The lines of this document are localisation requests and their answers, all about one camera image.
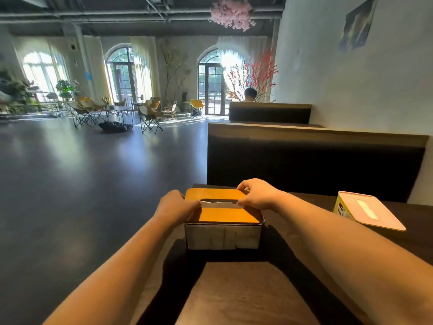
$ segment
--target ceiling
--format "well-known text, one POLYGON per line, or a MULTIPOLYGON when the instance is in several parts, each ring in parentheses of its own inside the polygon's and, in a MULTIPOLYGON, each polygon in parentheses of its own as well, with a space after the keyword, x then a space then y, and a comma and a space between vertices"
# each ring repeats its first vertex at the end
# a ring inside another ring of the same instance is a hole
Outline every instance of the ceiling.
POLYGON ((285 0, 248 0, 256 22, 246 32, 210 22, 218 0, 0 0, 0 25, 14 35, 63 35, 73 22, 92 35, 272 36, 285 0))

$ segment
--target red branch decoration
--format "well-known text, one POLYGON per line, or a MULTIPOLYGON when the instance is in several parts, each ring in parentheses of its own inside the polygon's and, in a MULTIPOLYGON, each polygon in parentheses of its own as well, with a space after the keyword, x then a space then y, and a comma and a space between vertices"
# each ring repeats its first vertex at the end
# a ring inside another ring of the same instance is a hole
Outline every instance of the red branch decoration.
POLYGON ((257 91, 254 101, 271 94, 272 88, 276 85, 272 81, 273 75, 278 73, 273 57, 273 50, 264 51, 257 62, 252 62, 252 57, 240 69, 236 65, 229 73, 230 87, 229 96, 233 100, 244 101, 245 89, 252 87, 257 91))
POLYGON ((210 20, 224 27, 243 29, 245 32, 250 25, 256 24, 251 20, 250 11, 252 11, 252 6, 248 0, 243 2, 218 0, 218 3, 214 3, 214 7, 210 10, 210 20))

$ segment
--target dark floor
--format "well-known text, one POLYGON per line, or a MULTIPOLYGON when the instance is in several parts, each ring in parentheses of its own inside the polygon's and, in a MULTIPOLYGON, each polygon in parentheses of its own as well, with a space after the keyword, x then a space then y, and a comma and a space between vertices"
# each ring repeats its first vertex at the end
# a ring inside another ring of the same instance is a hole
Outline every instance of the dark floor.
POLYGON ((153 214, 206 183, 207 121, 104 134, 0 123, 0 324, 40 324, 153 214))

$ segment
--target framed picture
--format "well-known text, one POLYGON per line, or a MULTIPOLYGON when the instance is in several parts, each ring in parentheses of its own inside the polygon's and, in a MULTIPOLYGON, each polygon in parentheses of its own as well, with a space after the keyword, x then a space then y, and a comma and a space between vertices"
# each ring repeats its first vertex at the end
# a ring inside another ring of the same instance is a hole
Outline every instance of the framed picture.
POLYGON ((346 15, 338 50, 346 52, 365 45, 378 0, 367 0, 346 15))

